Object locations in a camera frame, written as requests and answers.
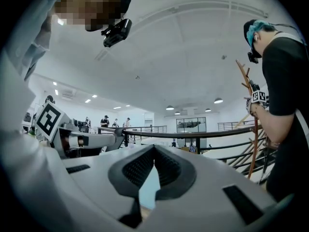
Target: wooden peg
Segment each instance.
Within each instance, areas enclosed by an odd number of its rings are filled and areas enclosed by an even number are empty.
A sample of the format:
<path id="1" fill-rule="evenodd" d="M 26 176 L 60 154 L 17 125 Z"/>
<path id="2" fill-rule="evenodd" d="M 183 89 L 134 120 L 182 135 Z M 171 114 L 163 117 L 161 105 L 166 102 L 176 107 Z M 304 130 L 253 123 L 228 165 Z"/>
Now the wooden peg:
<path id="1" fill-rule="evenodd" d="M 241 85 L 244 85 L 246 88 L 249 88 L 247 85 L 245 85 L 244 83 L 241 83 Z"/>

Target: railing post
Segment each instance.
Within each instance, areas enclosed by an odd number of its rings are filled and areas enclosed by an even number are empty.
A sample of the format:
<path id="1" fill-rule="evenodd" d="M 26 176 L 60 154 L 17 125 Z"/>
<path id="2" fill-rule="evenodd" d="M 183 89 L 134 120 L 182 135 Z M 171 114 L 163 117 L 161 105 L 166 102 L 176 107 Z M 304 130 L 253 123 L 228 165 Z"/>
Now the railing post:
<path id="1" fill-rule="evenodd" d="M 129 135 L 125 134 L 125 147 L 128 146 L 128 142 L 129 142 Z"/>
<path id="2" fill-rule="evenodd" d="M 201 153 L 201 140 L 200 138 L 197 138 L 197 154 L 199 155 Z"/>

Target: person in black shirt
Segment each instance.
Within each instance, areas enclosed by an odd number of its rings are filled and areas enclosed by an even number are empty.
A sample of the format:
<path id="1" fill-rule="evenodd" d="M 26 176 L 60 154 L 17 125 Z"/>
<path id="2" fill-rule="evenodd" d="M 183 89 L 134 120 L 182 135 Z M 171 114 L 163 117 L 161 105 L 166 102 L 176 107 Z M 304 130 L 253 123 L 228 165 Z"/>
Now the person in black shirt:
<path id="1" fill-rule="evenodd" d="M 101 127 L 108 127 L 109 124 L 110 124 L 110 122 L 108 120 L 108 116 L 105 115 L 104 119 L 101 119 Z"/>
<path id="2" fill-rule="evenodd" d="M 299 122 L 299 112 L 304 118 L 303 124 L 309 124 L 306 106 L 309 62 L 301 40 L 278 32 L 268 22 L 247 22 L 244 36 L 254 56 L 263 61 L 269 111 L 257 103 L 252 103 L 248 110 L 260 120 L 270 140 L 280 143 L 275 165 L 267 180 L 267 191 L 280 201 L 291 193 L 302 194 L 306 189 L 304 181 L 308 177 L 309 149 Z"/>

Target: black cable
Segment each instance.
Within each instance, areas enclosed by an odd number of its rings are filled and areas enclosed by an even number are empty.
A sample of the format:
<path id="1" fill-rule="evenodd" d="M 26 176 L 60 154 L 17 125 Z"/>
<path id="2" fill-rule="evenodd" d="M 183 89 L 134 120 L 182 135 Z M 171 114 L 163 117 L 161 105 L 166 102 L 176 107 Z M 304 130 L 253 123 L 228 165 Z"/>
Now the black cable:
<path id="1" fill-rule="evenodd" d="M 288 25 L 288 24 L 272 24 L 272 23 L 270 23 L 270 25 L 273 25 L 273 26 L 282 26 L 282 27 L 287 27 L 287 28 L 292 28 L 292 29 L 294 29 L 294 30 L 298 33 L 298 36 L 299 36 L 300 40 L 302 41 L 302 43 L 303 43 L 303 45 L 304 45 L 304 48 L 305 48 L 305 51 L 306 51 L 306 54 L 307 54 L 307 59 L 308 59 L 308 62 L 309 62 L 309 55 L 308 55 L 308 50 L 307 50 L 307 44 L 306 44 L 305 41 L 302 39 L 302 37 L 301 37 L 299 31 L 298 31 L 296 28 L 294 28 L 293 26 Z"/>

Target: ceiling light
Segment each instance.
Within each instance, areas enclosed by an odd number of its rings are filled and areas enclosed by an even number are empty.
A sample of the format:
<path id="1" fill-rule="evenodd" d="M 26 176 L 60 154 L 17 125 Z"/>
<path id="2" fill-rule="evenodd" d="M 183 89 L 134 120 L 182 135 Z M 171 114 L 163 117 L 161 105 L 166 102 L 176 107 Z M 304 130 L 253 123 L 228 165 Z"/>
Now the ceiling light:
<path id="1" fill-rule="evenodd" d="M 174 110 L 174 108 L 172 106 L 168 106 L 166 110 Z"/>
<path id="2" fill-rule="evenodd" d="M 64 21 L 61 20 L 61 19 L 59 19 L 59 18 L 58 18 L 58 21 L 57 21 L 57 22 L 58 22 L 58 24 L 60 24 L 60 25 L 62 25 L 62 26 L 63 26 L 63 24 L 64 24 Z"/>
<path id="3" fill-rule="evenodd" d="M 215 104 L 222 103 L 222 102 L 223 102 L 223 100 L 221 98 L 217 98 L 217 99 L 214 100 Z"/>

